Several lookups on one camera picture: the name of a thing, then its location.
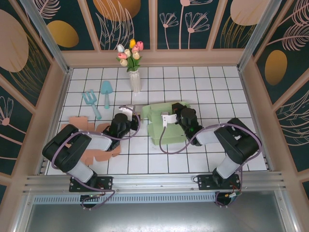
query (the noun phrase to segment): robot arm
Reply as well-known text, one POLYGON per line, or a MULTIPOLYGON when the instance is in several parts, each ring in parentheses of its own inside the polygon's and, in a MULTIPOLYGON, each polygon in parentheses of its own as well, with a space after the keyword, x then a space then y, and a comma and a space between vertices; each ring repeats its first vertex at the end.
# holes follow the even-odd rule
MULTIPOLYGON (((174 122, 181 126, 188 140, 191 140, 197 132, 203 129, 198 124, 194 109, 176 103, 172 105, 172 112, 176 115, 174 122)), ((169 116, 163 114, 163 121, 164 118, 168 119, 169 116)), ((250 131, 238 118, 229 120, 228 124, 250 131)), ((221 143, 227 153, 226 158, 212 173, 212 178, 219 187, 259 149, 257 141, 252 136, 232 126, 216 127, 202 131, 191 142, 192 145, 196 146, 208 143, 221 143)))
MULTIPOLYGON (((126 105, 127 108, 121 108, 122 113, 116 114, 111 125, 102 133, 110 137, 121 139, 130 129, 137 130, 139 123, 136 115, 132 115, 134 111, 133 105, 126 105)), ((44 148, 43 156, 52 161, 59 147, 79 129, 68 124, 61 130, 44 148)), ((119 146, 120 141, 110 139, 101 135, 78 134, 68 141, 69 146, 64 146, 55 159, 55 166, 62 172, 78 178, 81 182, 92 188, 98 188, 97 174, 80 161, 85 150, 98 149, 102 151, 112 151, 119 146)))

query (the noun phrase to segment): green plastic container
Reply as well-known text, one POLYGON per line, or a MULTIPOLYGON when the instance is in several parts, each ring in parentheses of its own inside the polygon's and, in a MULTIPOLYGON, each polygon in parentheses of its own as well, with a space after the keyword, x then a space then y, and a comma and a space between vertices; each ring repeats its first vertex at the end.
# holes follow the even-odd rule
MULTIPOLYGON (((190 105, 184 101, 167 102, 159 104, 151 104, 144 106, 141 111, 141 118, 148 118, 150 122, 148 125, 148 133, 154 145, 159 145, 159 140, 163 131, 163 121, 161 117, 162 112, 169 112, 172 114, 172 104, 179 102, 190 108, 190 105)), ((181 126, 176 124, 168 124, 167 129, 162 138, 162 144, 182 143, 186 140, 186 136, 181 126)))

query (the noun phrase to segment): blue toy shovel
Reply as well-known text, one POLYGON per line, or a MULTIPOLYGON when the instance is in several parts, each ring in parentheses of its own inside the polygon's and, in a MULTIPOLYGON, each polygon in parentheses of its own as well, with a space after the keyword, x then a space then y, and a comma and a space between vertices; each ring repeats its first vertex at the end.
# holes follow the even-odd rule
POLYGON ((93 112, 95 112, 97 120, 100 120, 102 118, 102 116, 101 116, 100 112, 98 111, 98 109, 95 106, 97 98, 96 98, 95 93, 93 92, 93 90, 90 90, 90 92, 91 92, 92 96, 90 95, 89 91, 86 91, 88 99, 87 99, 85 93, 82 93, 83 99, 85 100, 87 105, 91 105, 92 106, 93 112))
POLYGON ((105 103, 104 103, 104 108, 109 109, 110 108, 110 99, 108 95, 112 93, 112 86, 109 81, 103 81, 102 86, 101 86, 101 94, 105 94, 105 103))

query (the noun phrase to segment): flower vase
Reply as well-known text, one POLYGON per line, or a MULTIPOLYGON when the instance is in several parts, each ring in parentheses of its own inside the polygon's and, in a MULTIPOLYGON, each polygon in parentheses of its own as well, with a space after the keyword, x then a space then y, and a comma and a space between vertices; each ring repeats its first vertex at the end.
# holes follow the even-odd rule
POLYGON ((138 93, 141 90, 141 84, 140 84, 140 73, 138 70, 136 71, 129 71, 130 74, 130 84, 131 89, 134 93, 138 93))

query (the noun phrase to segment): white tile floor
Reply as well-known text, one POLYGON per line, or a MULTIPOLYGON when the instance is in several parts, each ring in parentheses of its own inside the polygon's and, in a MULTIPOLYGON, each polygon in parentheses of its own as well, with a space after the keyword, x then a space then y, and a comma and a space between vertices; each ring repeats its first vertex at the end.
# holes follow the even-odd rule
MULTIPOLYGON (((126 68, 74 69, 63 106, 60 125, 68 123, 70 116, 87 116, 89 121, 110 122, 119 113, 119 105, 136 104, 137 111, 144 105, 161 102, 186 101, 197 111, 202 126, 227 122, 238 117, 255 132, 250 110, 236 67, 144 67, 140 68, 141 93, 132 93, 126 68), (101 82, 109 80, 114 92, 111 106, 104 109, 104 95, 99 93, 101 82), (93 89, 102 119, 96 117, 82 99, 82 92, 93 89)), ((98 174, 158 174, 212 172, 225 157, 220 144, 196 147, 189 145, 176 155, 163 154, 148 136, 143 121, 138 135, 121 141, 121 154, 109 161, 96 162, 90 167, 98 174)), ((169 152, 177 151, 185 143, 163 146, 169 152)), ((267 169, 263 155, 250 161, 245 171, 267 169)), ((49 167, 47 174, 61 174, 49 167)))

